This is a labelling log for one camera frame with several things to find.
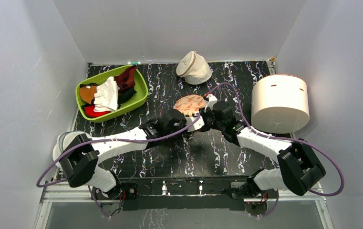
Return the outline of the floral pink mesh laundry bag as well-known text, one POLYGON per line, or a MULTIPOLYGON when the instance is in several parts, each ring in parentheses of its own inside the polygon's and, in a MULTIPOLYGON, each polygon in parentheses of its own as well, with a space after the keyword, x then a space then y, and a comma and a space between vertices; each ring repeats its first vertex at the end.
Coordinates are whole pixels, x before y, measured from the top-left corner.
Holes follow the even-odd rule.
POLYGON ((199 111, 200 108, 205 108, 207 105, 205 99, 197 94, 184 96, 176 101, 173 108, 181 112, 184 116, 191 116, 199 111))

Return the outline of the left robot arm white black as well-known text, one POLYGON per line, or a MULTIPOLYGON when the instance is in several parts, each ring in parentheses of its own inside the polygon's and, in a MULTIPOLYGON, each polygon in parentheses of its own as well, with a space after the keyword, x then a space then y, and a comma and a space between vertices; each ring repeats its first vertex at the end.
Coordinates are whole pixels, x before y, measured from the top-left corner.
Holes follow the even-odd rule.
POLYGON ((122 184, 115 172, 99 165, 116 156, 155 147, 165 140, 187 131, 183 113, 170 109, 129 131, 104 137, 92 137, 83 131, 65 132, 57 138, 52 152, 56 166, 70 187, 92 186, 108 198, 117 198, 122 184))

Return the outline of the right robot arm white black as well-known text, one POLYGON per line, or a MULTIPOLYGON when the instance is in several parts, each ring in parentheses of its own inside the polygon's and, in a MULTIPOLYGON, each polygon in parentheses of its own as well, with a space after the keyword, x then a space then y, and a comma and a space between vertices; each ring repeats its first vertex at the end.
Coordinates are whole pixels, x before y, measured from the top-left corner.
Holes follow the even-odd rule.
POLYGON ((277 140, 272 135, 255 131, 235 117, 227 102, 200 108, 199 113, 204 121, 202 130, 219 130, 227 141, 254 150, 279 165, 276 169, 260 169, 248 177, 248 193, 255 198, 268 189, 288 189, 303 196, 326 175, 310 146, 303 141, 277 140))

